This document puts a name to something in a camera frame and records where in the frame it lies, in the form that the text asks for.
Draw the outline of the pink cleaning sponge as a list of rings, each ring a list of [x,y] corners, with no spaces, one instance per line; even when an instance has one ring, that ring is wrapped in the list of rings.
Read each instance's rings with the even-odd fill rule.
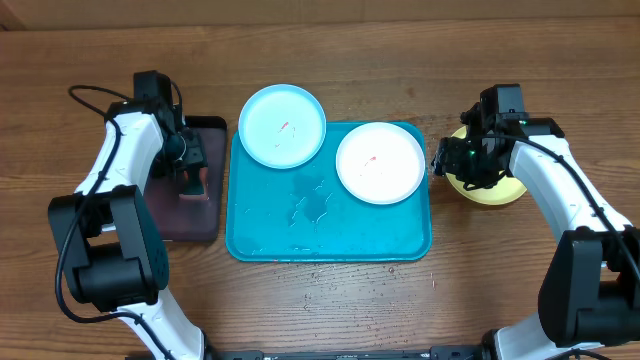
[[[184,181],[180,197],[185,200],[207,200],[209,198],[207,174],[207,167],[184,170]]]

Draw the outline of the yellow green plate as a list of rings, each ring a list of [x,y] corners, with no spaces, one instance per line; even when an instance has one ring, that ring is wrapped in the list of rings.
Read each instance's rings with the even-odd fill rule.
[[[527,188],[518,179],[513,177],[502,178],[492,188],[481,188],[473,191],[465,190],[463,188],[464,183],[457,180],[452,174],[447,173],[446,178],[453,188],[462,196],[483,205],[505,205],[516,201],[527,191]]]

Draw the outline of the light blue plate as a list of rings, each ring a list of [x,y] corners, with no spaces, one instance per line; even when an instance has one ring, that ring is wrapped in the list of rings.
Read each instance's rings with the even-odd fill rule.
[[[309,91],[290,84],[267,86],[243,106],[238,134],[245,151],[258,163],[291,169],[311,160],[326,135],[327,120]]]

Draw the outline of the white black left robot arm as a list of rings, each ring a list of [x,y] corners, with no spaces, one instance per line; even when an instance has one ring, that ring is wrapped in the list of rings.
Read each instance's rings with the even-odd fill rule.
[[[56,301],[76,323],[120,319],[156,359],[213,359],[206,334],[168,288],[166,246],[144,200],[149,176],[168,176],[184,183],[187,195],[206,196],[204,146],[167,75],[138,72],[133,91],[101,112],[106,136],[87,177],[48,206]]]

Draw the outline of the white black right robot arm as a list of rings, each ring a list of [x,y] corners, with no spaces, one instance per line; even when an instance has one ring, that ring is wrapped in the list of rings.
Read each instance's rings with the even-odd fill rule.
[[[551,118],[525,110],[517,84],[483,90],[463,112],[464,137],[431,162],[467,192],[519,180],[557,241],[537,311],[485,334],[480,359],[578,359],[639,339],[639,230],[595,189]]]

